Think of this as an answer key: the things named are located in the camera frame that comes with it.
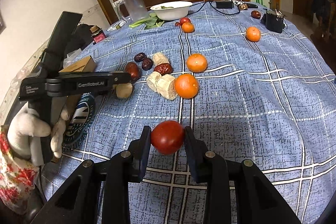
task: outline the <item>orange fruit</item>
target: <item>orange fruit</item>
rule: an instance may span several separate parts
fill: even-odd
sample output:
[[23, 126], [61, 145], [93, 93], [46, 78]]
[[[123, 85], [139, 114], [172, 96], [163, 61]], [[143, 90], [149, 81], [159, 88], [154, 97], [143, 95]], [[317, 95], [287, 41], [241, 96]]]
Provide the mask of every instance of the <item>orange fruit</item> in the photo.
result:
[[188, 73], [180, 75], [175, 80], [175, 90], [177, 94], [184, 99], [195, 97], [198, 88], [199, 86], [196, 78]]
[[208, 66], [208, 61], [201, 54], [192, 54], [187, 59], [187, 67], [192, 72], [202, 72]]
[[252, 42], [258, 42], [260, 40], [261, 33], [256, 27], [249, 27], [246, 30], [246, 38]]
[[186, 22], [182, 24], [183, 32], [193, 32], [195, 30], [194, 25], [190, 22]]

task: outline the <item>glass mug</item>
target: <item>glass mug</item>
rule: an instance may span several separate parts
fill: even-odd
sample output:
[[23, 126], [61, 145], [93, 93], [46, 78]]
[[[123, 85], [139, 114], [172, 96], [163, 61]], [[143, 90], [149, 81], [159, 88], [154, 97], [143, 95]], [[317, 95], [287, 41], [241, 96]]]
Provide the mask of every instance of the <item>glass mug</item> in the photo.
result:
[[120, 5], [122, 4], [125, 5], [133, 22], [137, 22], [141, 19], [149, 17], [146, 5], [143, 0], [122, 0], [121, 2], [117, 3], [117, 13], [119, 17], [125, 21], [127, 21], [127, 19], [120, 11]]

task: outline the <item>cork lid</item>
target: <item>cork lid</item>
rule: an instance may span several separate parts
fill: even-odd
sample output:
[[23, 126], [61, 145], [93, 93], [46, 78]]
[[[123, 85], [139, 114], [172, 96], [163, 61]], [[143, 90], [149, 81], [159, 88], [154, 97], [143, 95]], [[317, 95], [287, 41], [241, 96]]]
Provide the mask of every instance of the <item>cork lid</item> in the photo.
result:
[[91, 27], [90, 28], [90, 31], [92, 32], [92, 33], [94, 33], [94, 32], [96, 32], [96, 31], [98, 31], [98, 26], [97, 25], [94, 25], [93, 27]]

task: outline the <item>green vegetable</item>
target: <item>green vegetable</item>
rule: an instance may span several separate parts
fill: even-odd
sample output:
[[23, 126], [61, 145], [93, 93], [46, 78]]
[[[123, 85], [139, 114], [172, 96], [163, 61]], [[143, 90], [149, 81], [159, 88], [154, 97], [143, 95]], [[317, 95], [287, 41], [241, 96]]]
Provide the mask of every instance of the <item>green vegetable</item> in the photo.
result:
[[156, 27], [161, 27], [163, 25], [164, 20], [161, 20], [160, 18], [157, 17], [155, 13], [150, 13], [150, 17], [141, 19], [137, 22], [134, 22], [133, 24], [129, 25], [130, 28], [135, 28], [137, 26], [140, 26], [142, 24], [146, 24], [145, 30], [156, 28]]

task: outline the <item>plastic bowl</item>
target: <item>plastic bowl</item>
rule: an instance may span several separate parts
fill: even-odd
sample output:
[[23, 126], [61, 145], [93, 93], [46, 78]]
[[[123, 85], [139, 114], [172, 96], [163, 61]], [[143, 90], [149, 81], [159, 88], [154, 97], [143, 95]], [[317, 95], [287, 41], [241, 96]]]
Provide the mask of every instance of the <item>plastic bowl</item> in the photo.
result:
[[[162, 20], [176, 20], [188, 15], [189, 7], [192, 5], [189, 1], [173, 1], [165, 2], [151, 7], [157, 17]], [[168, 9], [161, 9], [161, 6], [173, 7]]]

